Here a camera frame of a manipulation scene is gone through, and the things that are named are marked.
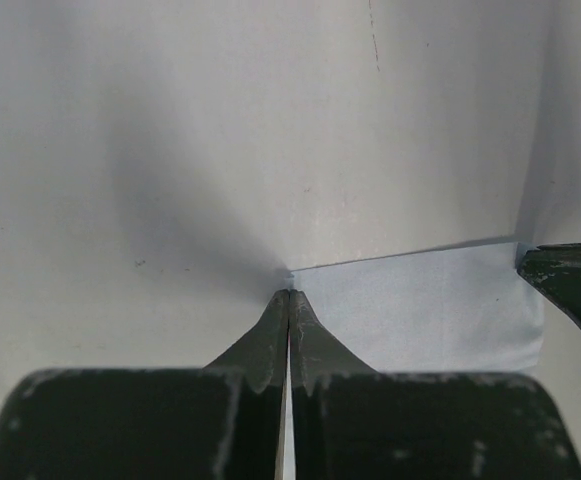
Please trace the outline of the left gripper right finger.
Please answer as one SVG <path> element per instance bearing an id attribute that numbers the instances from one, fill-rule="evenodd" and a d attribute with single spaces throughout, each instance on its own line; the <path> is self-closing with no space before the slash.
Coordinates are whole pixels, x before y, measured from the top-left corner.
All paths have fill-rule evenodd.
<path id="1" fill-rule="evenodd" d="M 552 398 L 516 373 L 381 373 L 289 297 L 300 479 L 581 479 Z"/>

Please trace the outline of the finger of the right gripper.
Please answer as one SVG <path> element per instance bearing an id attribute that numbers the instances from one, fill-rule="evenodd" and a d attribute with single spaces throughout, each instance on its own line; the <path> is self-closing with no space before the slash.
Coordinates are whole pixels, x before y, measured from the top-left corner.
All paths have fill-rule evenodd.
<path id="1" fill-rule="evenodd" d="M 517 273 L 581 330 L 581 243 L 530 249 L 518 261 Z"/>

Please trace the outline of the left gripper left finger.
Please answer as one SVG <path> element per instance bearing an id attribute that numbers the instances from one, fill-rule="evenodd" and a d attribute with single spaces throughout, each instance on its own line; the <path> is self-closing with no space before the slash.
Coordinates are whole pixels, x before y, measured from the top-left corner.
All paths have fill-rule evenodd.
<path id="1" fill-rule="evenodd" d="M 203 368 L 47 369 L 0 411 L 0 479 L 274 479 L 290 294 Z"/>

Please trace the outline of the light blue cleaning cloth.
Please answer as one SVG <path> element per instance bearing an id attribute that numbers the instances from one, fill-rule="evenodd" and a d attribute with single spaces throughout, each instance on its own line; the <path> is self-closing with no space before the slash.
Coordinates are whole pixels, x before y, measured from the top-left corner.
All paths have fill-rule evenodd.
<path id="1" fill-rule="evenodd" d="M 376 370 L 529 373 L 544 307 L 516 271 L 527 249 L 508 242 L 389 256 L 295 270 L 289 282 Z"/>

